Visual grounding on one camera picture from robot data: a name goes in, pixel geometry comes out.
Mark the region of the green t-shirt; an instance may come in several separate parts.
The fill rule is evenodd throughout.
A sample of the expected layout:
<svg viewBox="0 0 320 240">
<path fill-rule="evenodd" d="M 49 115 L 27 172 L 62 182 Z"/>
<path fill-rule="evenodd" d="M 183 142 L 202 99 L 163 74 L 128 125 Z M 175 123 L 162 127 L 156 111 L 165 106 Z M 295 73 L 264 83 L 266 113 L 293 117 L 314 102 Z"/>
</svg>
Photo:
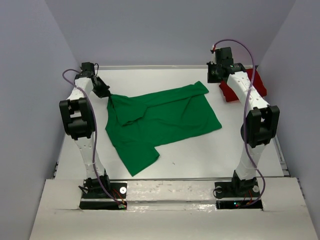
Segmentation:
<svg viewBox="0 0 320 240">
<path fill-rule="evenodd" d="M 156 147 L 222 128 L 200 82 L 128 97 L 112 94 L 105 130 L 131 176 L 155 163 Z"/>
</svg>

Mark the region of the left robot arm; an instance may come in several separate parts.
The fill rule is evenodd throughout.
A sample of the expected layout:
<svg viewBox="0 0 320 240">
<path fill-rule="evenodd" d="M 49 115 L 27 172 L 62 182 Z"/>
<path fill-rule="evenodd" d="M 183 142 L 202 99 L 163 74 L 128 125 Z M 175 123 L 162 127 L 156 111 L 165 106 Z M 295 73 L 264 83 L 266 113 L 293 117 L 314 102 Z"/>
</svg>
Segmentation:
<svg viewBox="0 0 320 240">
<path fill-rule="evenodd" d="M 65 133 L 76 143 L 86 170 L 84 194 L 101 198 L 109 197 L 111 183 L 97 152 L 97 119 L 90 101 L 90 93 L 98 98 L 111 96 L 109 86 L 98 76 L 98 63 L 83 62 L 80 70 L 67 69 L 63 79 L 72 85 L 71 94 L 59 102 L 59 110 Z"/>
</svg>

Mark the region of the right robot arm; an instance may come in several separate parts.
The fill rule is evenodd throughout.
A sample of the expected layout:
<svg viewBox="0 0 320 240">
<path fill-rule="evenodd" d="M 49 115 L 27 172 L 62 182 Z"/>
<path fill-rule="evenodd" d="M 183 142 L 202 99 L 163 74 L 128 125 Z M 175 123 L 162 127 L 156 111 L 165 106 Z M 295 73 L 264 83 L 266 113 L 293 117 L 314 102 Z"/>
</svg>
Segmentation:
<svg viewBox="0 0 320 240">
<path fill-rule="evenodd" d="M 241 198 L 248 193 L 258 196 L 258 164 L 264 149 L 276 136 L 280 109 L 263 99 L 253 85 L 254 76 L 249 76 L 241 63 L 234 62 L 230 47 L 213 47 L 211 53 L 214 60 L 207 63 L 207 81 L 225 83 L 244 106 L 239 164 L 231 181 L 215 183 L 214 194 L 218 199 Z"/>
</svg>

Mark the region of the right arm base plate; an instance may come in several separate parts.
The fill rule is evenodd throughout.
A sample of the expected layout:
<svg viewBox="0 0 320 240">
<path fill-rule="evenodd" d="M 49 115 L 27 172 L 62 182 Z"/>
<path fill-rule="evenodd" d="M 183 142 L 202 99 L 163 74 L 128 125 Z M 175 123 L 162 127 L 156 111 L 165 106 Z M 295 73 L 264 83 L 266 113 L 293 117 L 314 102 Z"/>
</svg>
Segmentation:
<svg viewBox="0 0 320 240">
<path fill-rule="evenodd" d="M 230 181 L 218 181 L 214 183 L 212 194 L 216 199 L 217 210 L 263 209 L 260 199 L 253 204 L 260 196 L 257 180 L 253 185 L 245 186 L 241 190 L 233 189 Z"/>
</svg>

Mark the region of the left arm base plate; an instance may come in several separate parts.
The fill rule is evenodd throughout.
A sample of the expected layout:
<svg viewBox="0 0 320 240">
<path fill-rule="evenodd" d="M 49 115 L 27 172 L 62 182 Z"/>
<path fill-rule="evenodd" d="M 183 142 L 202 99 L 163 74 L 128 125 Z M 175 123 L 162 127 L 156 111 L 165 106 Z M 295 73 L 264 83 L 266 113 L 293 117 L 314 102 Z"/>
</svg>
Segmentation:
<svg viewBox="0 0 320 240">
<path fill-rule="evenodd" d="M 128 183 L 126 181 L 111 181 L 110 190 L 107 195 L 102 189 L 89 192 L 84 183 L 78 186 L 81 190 L 79 208 L 82 210 L 126 210 Z"/>
</svg>

